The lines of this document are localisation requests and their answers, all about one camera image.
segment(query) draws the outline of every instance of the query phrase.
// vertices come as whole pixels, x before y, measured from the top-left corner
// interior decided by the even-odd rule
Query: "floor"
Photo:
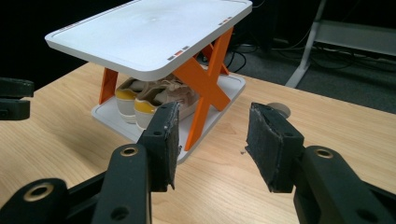
[[[396,114],[396,61],[350,49],[316,46],[311,65],[296,89]],[[227,53],[230,71],[285,85],[300,64],[303,49],[242,44]]]

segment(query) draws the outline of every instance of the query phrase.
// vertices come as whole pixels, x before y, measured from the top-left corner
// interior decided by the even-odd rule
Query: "orange bracket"
[[[184,148],[186,151],[190,150],[201,137],[209,107],[213,105],[221,111],[231,102],[217,83],[220,71],[224,71],[225,68],[223,61],[232,33],[233,29],[228,30],[216,40],[213,48],[206,47],[206,53],[211,51],[210,58],[206,56],[210,59],[207,71],[194,58],[190,58],[173,72],[175,76],[201,96]]]
[[[99,105],[114,96],[118,76],[118,72],[105,68],[105,71],[103,72],[102,89],[99,96]]]

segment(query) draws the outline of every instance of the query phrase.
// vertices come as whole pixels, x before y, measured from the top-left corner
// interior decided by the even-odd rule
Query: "white platform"
[[[135,0],[45,36],[51,48],[139,80],[166,77],[251,11],[248,0]]]
[[[227,111],[228,107],[233,103],[233,101],[236,99],[239,93],[242,92],[242,90],[245,88],[245,83],[246,82],[243,78],[236,77],[233,75],[219,77],[218,84],[227,94],[227,96],[231,99],[231,102],[221,112],[219,112],[215,107],[210,106],[202,135],[200,139],[194,144],[194,146],[192,146],[192,148],[189,151],[185,151],[184,146],[186,144],[187,136],[189,135],[193,114],[179,122],[179,144],[182,146],[182,149],[178,157],[178,163],[181,163],[187,159],[189,154],[192,153],[192,151],[196,148],[199,142],[205,137],[205,135],[209,132],[212,126],[221,117],[221,115],[223,115],[223,113]],[[117,133],[122,134],[126,138],[131,139],[133,142],[136,142],[141,135],[141,132],[137,130],[135,124],[126,123],[120,117],[117,108],[117,100],[115,97],[106,101],[102,105],[96,106],[92,110],[92,115],[96,119],[103,122],[109,128],[113,129]]]

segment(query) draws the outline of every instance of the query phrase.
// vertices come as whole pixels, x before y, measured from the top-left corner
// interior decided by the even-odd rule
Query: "table surface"
[[[251,5],[248,0],[135,0],[45,38],[54,49],[151,81],[231,29]]]
[[[29,119],[1,121],[0,205],[39,178],[73,187],[102,173],[112,151],[130,143],[91,115],[103,69],[81,66],[35,92]],[[153,223],[298,223],[292,194],[268,192],[244,150],[251,102],[287,105],[306,147],[338,151],[360,178],[396,193],[395,115],[244,79],[244,91],[177,167],[176,190],[152,193]]]

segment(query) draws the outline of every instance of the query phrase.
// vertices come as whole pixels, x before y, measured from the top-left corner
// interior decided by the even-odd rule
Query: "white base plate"
[[[222,111],[218,111],[214,106],[210,106],[209,113],[206,118],[204,130],[201,134],[199,140],[191,147],[189,151],[184,150],[184,146],[189,135],[190,126],[192,123],[193,115],[190,115],[179,122],[179,145],[181,146],[180,155],[178,156],[177,162],[182,163],[187,157],[192,153],[192,151],[198,146],[199,142],[205,137],[209,130],[215,125],[217,120],[221,117],[223,113],[228,109],[228,107],[233,103],[236,97],[245,88],[245,80],[241,77],[236,77],[233,75],[229,76],[219,76],[218,85],[231,99],[231,102]],[[108,101],[101,105],[97,105],[92,110],[92,115],[94,118],[98,119],[106,126],[110,127],[117,133],[131,139],[133,142],[137,142],[141,132],[138,131],[135,124],[126,123],[121,117],[119,110],[117,108],[117,100],[112,97]]]

